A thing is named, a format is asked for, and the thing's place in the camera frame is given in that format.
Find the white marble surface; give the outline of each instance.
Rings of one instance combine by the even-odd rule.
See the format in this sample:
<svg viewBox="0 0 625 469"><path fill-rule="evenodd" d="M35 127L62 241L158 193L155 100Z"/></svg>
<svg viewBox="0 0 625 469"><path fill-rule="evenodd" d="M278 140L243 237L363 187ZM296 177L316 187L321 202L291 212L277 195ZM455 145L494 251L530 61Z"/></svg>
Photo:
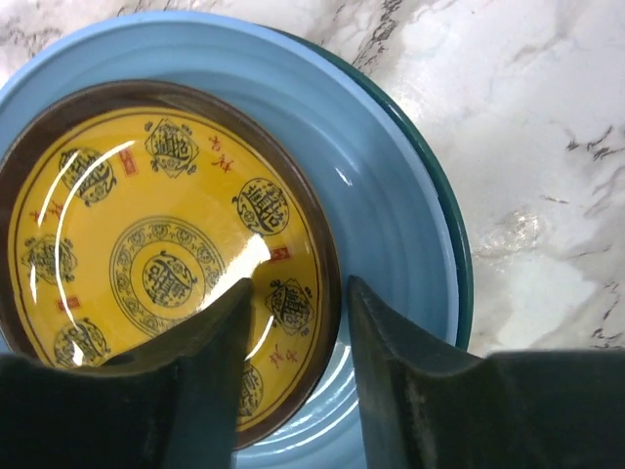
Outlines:
<svg viewBox="0 0 625 469"><path fill-rule="evenodd" d="M464 213L473 352L625 345L625 2L0 0L0 85L70 31L163 9L304 36L399 102Z"/></svg>

